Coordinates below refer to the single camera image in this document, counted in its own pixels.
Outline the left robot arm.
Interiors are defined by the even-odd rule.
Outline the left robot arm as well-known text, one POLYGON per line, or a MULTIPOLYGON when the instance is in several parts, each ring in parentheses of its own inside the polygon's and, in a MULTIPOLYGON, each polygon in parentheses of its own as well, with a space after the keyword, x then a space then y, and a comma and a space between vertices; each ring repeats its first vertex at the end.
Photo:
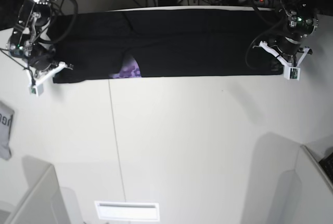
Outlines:
POLYGON ((284 66, 296 67, 300 64, 297 53, 304 56, 312 53, 310 49, 301 48, 302 42, 318 27, 316 10, 310 0, 277 0, 279 5, 276 13, 279 20, 275 23, 263 17, 253 0, 248 1, 259 18, 271 27, 251 42, 245 60, 248 60, 250 49, 261 47, 284 66))

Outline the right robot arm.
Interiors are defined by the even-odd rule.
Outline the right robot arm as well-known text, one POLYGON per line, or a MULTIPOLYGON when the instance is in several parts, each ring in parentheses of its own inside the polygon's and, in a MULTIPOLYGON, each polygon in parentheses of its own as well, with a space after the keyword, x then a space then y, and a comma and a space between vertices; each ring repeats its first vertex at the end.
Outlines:
POLYGON ((42 39, 42 34, 56 23, 61 13, 61 7, 56 6, 56 0, 24 0, 18 19, 6 49, 1 52, 10 58, 25 62, 23 68, 33 79, 40 74, 58 73, 64 68, 71 68, 63 62, 54 60, 54 44, 63 40, 72 30, 78 16, 76 0, 69 0, 73 5, 73 15, 70 23, 59 37, 53 41, 42 39))

